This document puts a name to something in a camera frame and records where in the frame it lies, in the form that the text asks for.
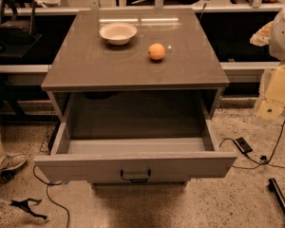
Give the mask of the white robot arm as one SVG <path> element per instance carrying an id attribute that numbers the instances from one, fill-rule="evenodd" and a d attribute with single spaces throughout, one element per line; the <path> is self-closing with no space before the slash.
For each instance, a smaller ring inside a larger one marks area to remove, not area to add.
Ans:
<path id="1" fill-rule="evenodd" d="M 280 61 L 271 73 L 256 114 L 263 120 L 276 119 L 285 108 L 285 8 L 272 22 L 259 29 L 250 39 L 250 43 L 263 47 L 268 45 L 270 55 Z"/>

